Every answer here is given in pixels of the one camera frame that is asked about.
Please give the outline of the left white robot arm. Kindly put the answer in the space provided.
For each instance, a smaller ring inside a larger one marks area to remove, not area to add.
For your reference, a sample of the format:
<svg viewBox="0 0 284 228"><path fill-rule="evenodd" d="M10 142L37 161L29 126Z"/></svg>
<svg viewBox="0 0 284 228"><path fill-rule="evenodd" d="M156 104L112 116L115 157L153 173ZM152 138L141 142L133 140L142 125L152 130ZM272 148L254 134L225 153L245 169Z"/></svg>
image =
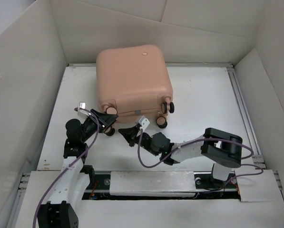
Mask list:
<svg viewBox="0 0 284 228"><path fill-rule="evenodd" d="M86 188L95 184L94 169L85 165L85 160L91 145L86 141L100 133L112 135L112 125L117 114L100 113L94 109L75 108L78 114L86 119L82 123L71 119L65 124L67 139L64 144L63 164L58 177L51 183L40 199L32 222L34 228L77 228L79 219L76 207Z"/></svg>

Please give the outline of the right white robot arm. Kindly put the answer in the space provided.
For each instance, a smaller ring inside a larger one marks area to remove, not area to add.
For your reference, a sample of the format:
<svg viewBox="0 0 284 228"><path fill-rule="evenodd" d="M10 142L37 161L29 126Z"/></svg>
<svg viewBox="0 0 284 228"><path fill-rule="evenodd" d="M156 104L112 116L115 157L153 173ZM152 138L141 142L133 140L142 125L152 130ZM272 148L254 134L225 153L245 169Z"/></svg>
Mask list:
<svg viewBox="0 0 284 228"><path fill-rule="evenodd" d="M130 147L138 146L137 155L140 163L142 163L140 155L142 148L160 157L155 165L142 164L145 168L154 168L161 163L172 166L204 156L214 162L212 173L209 175L210 183L215 187L221 187L226 183L230 171L241 167L242 138L215 128L206 128L203 135L182 143L171 142L163 133L150 136L139 124L119 129L118 132Z"/></svg>

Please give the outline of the pink hard-shell suitcase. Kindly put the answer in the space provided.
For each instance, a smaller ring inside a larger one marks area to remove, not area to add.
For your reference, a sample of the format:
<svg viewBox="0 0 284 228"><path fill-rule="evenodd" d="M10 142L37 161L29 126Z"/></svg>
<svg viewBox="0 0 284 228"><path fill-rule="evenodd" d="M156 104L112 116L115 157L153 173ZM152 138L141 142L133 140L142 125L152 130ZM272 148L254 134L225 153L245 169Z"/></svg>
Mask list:
<svg viewBox="0 0 284 228"><path fill-rule="evenodd" d="M175 111L173 88L160 48L155 45L106 49L96 59L98 106L117 114L119 124L141 116L159 128Z"/></svg>

